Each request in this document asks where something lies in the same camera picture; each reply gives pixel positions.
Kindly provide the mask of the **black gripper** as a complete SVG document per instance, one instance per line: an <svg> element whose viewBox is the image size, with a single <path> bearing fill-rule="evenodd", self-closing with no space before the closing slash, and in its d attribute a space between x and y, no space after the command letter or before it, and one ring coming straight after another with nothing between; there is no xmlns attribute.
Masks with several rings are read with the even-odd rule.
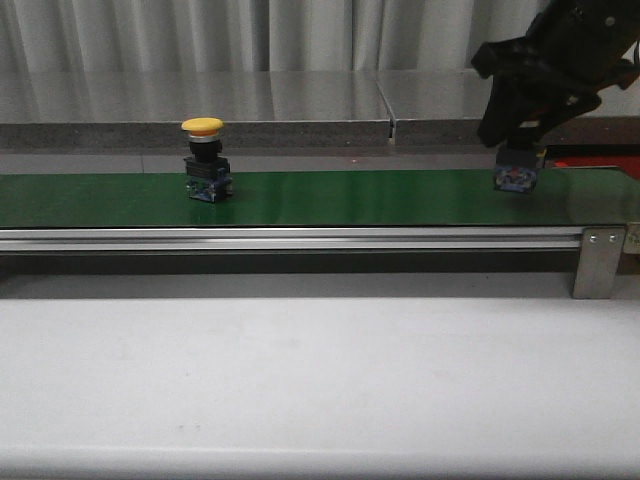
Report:
<svg viewBox="0 0 640 480"><path fill-rule="evenodd" d="M471 65L492 87L478 137L531 149L599 107L601 91L635 83L639 60L625 54L638 43L637 9L544 9L523 35L482 43Z"/></svg>

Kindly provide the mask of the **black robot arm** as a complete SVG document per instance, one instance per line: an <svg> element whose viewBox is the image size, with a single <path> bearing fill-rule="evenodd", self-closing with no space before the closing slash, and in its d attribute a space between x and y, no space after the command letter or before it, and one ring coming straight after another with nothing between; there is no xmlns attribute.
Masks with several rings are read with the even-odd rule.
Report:
<svg viewBox="0 0 640 480"><path fill-rule="evenodd" d="M483 43L471 60L493 80L477 134L493 147L529 148L598 108L600 91L639 77L636 1L552 1L517 38Z"/></svg>

